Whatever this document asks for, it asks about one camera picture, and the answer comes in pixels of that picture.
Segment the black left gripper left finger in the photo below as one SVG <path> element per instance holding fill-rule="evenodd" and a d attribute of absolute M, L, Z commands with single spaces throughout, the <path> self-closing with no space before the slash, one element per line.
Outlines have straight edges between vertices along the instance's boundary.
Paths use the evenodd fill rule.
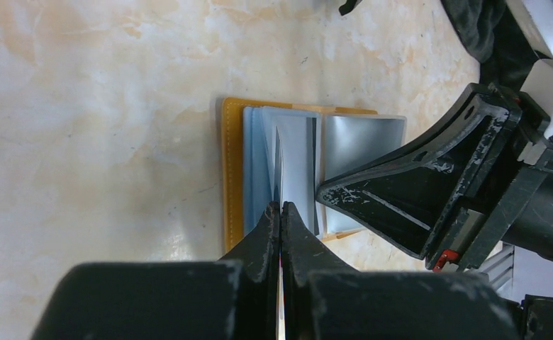
<path fill-rule="evenodd" d="M 82 263 L 34 339 L 275 339 L 280 207 L 216 261 Z"/>

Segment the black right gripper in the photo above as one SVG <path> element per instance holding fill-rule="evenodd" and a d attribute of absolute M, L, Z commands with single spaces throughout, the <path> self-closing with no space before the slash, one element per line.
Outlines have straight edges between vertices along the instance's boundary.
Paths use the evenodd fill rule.
<path fill-rule="evenodd" d="M 316 198 L 433 271 L 478 268 L 500 241 L 553 262 L 553 61 L 518 91 L 469 84 L 423 134 Z"/>

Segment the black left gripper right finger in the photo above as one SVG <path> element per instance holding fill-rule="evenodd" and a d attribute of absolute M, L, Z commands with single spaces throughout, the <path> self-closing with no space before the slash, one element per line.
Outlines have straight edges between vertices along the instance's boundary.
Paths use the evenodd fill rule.
<path fill-rule="evenodd" d="M 354 269 L 281 213 L 287 339 L 517 339 L 502 299 L 467 273 Z"/>

